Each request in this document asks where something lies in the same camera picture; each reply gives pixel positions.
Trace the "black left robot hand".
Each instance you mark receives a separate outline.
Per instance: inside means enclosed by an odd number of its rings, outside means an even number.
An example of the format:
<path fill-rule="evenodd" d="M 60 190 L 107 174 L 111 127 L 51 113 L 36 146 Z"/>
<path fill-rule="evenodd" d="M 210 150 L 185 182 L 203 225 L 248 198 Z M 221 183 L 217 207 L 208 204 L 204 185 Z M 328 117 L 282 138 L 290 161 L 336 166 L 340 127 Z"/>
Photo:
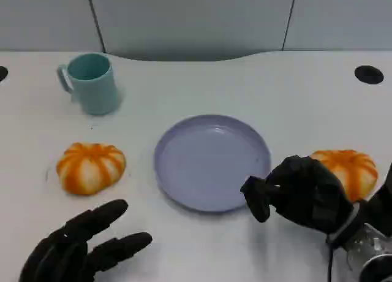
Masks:
<path fill-rule="evenodd" d="M 152 242 L 151 234 L 138 232 L 112 238 L 88 251 L 88 241 L 108 229 L 127 208 L 124 199 L 116 199 L 68 220 L 37 244 L 18 280 L 94 281 L 97 272 L 110 270 L 133 257 Z"/>

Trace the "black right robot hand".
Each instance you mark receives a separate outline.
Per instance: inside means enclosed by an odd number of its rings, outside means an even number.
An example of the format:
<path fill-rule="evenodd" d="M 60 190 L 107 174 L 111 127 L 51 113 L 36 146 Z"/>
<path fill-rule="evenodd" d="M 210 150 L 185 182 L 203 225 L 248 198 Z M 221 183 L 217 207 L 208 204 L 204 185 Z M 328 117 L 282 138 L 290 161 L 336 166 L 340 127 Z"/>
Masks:
<path fill-rule="evenodd" d="M 264 179 L 250 176 L 241 192 L 258 222 L 266 222 L 274 207 L 285 219 L 325 234 L 336 232 L 353 210 L 340 180 L 308 156 L 285 158 Z"/>

